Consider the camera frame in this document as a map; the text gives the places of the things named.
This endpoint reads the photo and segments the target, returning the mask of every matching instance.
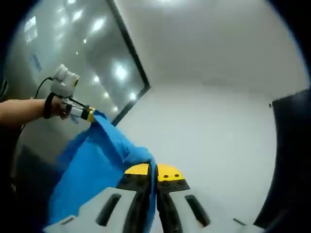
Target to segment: white wall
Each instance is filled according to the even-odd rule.
[[[291,33],[266,0],[115,0],[151,86],[200,80],[277,99],[308,86]]]
[[[276,130],[269,99],[204,85],[157,85],[118,124],[157,163],[252,224],[270,188]]]

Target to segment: black strap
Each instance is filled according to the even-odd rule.
[[[49,119],[52,116],[52,100],[56,96],[54,93],[50,93],[47,99],[45,100],[44,103],[44,109],[43,109],[43,117],[45,119]]]

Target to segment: human arm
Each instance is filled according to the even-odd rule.
[[[43,117],[45,100],[7,100],[0,103],[0,125],[21,126]],[[52,100],[52,115],[66,117],[60,107],[61,100],[54,97]]]

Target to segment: black cable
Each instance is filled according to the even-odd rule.
[[[82,103],[80,103],[79,101],[74,100],[73,98],[69,98],[69,100],[71,100],[72,102],[74,102],[74,103],[76,103],[76,104],[79,104],[80,106],[82,106],[82,107],[85,107],[85,108],[86,108],[86,105],[85,105],[85,104],[82,104]]]
[[[38,93],[39,93],[39,90],[40,90],[41,86],[43,85],[43,83],[44,83],[46,80],[51,80],[51,81],[53,81],[53,78],[52,78],[52,77],[48,77],[48,78],[46,78],[45,80],[43,80],[43,81],[41,82],[40,86],[39,86],[38,89],[37,89],[37,92],[35,93],[34,99],[37,98]]]
[[[35,93],[34,99],[37,98],[38,93],[39,93],[39,90],[40,90],[41,86],[43,85],[43,83],[44,83],[46,80],[51,80],[51,81],[53,81],[53,79],[54,79],[54,78],[52,78],[52,77],[48,77],[48,78],[44,79],[44,80],[40,83],[40,85],[39,85],[39,87],[38,87],[38,89],[37,89],[37,92]],[[23,132],[24,128],[25,128],[25,124],[21,127],[20,133]]]

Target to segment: blue cloth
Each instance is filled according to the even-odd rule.
[[[150,162],[154,177],[156,164],[146,148],[134,146],[104,114],[95,111],[94,118],[96,122],[69,142],[59,156],[59,162],[68,167],[50,198],[49,224],[77,216],[81,205],[105,188],[116,187],[133,165]],[[153,187],[144,232],[149,232],[156,209]]]

